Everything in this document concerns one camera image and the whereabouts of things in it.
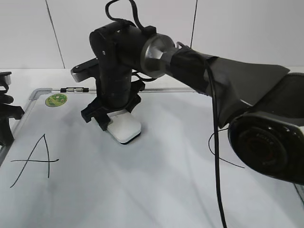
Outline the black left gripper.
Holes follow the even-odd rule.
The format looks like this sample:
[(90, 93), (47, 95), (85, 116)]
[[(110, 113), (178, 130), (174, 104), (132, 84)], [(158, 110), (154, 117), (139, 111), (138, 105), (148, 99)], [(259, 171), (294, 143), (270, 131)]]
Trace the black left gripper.
[(10, 146), (14, 138), (9, 125), (9, 118), (20, 120), (24, 115), (21, 106), (13, 106), (14, 98), (10, 95), (0, 95), (0, 145)]

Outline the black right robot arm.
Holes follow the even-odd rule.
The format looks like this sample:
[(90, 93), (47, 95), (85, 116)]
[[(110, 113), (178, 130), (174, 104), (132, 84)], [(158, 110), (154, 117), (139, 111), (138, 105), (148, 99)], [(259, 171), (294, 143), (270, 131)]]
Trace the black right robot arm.
[(169, 75), (216, 106), (216, 127), (228, 126), (239, 159), (253, 170), (283, 181), (304, 182), (304, 75), (280, 65), (238, 62), (174, 45), (155, 27), (112, 22), (89, 36), (95, 59), (85, 69), (96, 80), (97, 97), (82, 112), (105, 129), (109, 113), (139, 102), (136, 70), (156, 79)]

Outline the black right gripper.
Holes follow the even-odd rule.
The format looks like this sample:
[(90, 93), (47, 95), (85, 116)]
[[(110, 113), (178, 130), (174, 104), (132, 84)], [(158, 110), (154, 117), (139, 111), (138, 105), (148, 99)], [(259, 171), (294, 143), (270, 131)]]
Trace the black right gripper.
[(100, 89), (97, 97), (81, 111), (86, 123), (95, 118), (103, 131), (107, 130), (111, 122), (109, 113), (126, 110), (129, 113), (141, 102), (139, 92), (145, 89), (141, 80), (131, 82), (130, 79), (114, 82)]

